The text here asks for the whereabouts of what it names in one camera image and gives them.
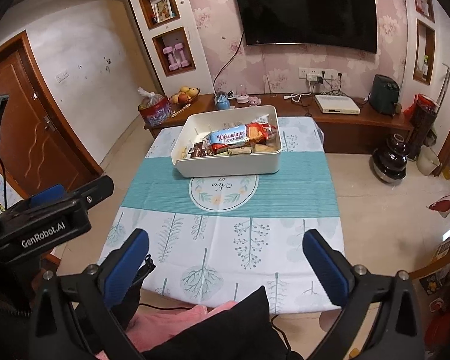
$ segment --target pink towel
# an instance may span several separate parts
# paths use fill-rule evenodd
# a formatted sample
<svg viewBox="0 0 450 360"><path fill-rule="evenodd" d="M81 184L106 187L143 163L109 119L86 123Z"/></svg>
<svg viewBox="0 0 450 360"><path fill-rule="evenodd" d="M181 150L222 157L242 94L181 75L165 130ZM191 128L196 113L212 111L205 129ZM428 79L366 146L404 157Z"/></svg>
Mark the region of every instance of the pink towel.
<svg viewBox="0 0 450 360"><path fill-rule="evenodd" d="M137 311L130 320L126 333L138 352L144 352L163 344L198 322L204 321L221 311L231 309L234 305L236 305L236 302L230 300L210 312L207 311L205 306L197 305L190 310L178 312L178 314L163 311L146 314ZM101 351L96 357L101 360L108 360L104 351Z"/></svg>

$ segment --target power strip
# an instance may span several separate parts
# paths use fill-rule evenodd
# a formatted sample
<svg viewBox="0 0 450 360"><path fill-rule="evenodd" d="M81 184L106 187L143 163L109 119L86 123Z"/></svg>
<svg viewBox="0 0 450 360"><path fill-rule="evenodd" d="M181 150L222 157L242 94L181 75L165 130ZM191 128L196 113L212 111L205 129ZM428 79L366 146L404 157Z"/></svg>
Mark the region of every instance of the power strip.
<svg viewBox="0 0 450 360"><path fill-rule="evenodd" d="M313 73L308 73L307 74L307 80L311 81L312 83L316 83L318 81L318 77L321 77L321 74L313 74Z"/></svg>

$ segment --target tablecloth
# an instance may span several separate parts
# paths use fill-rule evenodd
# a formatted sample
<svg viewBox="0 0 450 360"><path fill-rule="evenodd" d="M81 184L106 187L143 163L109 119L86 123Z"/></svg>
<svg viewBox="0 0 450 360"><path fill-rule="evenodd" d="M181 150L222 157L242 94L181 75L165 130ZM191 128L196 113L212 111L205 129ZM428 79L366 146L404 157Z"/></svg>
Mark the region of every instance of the tablecloth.
<svg viewBox="0 0 450 360"><path fill-rule="evenodd" d="M302 252L317 228L344 252L335 189L309 117L280 117L283 152L272 175L183 178L171 150L181 127L162 130L140 165L101 262L135 228L146 230L156 269L143 288L216 307L265 286L271 314L326 311L330 303Z"/></svg>

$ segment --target power outlet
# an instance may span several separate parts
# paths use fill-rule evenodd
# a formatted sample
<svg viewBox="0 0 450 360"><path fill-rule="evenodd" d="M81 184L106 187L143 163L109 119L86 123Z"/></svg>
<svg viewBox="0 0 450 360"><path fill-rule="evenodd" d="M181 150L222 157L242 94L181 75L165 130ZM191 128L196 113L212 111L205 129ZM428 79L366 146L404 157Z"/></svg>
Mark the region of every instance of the power outlet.
<svg viewBox="0 0 450 360"><path fill-rule="evenodd" d="M62 82L63 80L65 80L69 75L70 75L70 74L68 74L67 71L63 71L63 72L57 74L57 75L55 76L55 78L56 78L56 80L57 80L59 83L61 83L61 82Z"/></svg>
<svg viewBox="0 0 450 360"><path fill-rule="evenodd" d="M322 69L321 67L299 67L298 78L306 79L308 75L308 77L316 78L321 76L323 71L325 71L325 78L327 80L336 78L338 75L338 71L336 69Z"/></svg>

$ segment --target table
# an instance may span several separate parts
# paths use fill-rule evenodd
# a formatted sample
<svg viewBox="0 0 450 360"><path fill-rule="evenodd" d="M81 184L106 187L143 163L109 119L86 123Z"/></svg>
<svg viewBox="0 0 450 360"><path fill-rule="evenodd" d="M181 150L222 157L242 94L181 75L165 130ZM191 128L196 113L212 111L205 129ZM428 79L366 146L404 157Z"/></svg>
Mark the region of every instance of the table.
<svg viewBox="0 0 450 360"><path fill-rule="evenodd" d="M302 104L285 100L283 93L258 95L262 105L273 105L278 116L305 116L308 111L320 129L325 133L324 150L327 153L371 154L381 145L390 134L399 133L407 140L413 126L405 119L403 114L388 116L376 112L370 104L366 103L359 115L324 114L320 111L312 96L303 96ZM248 107L248 104L238 104L232 100L235 107ZM163 128L183 126L190 115L215 110L214 95L200 95L198 100L187 110L176 117L169 118L159 126L151 127L145 124L154 138Z"/></svg>
<svg viewBox="0 0 450 360"><path fill-rule="evenodd" d="M216 307L260 286L270 313L335 309L302 252L317 228L344 252L320 131L310 117L279 117L283 152L272 175L183 178L170 153L182 127L160 132L127 191L99 263L136 228L156 269L143 288Z"/></svg>

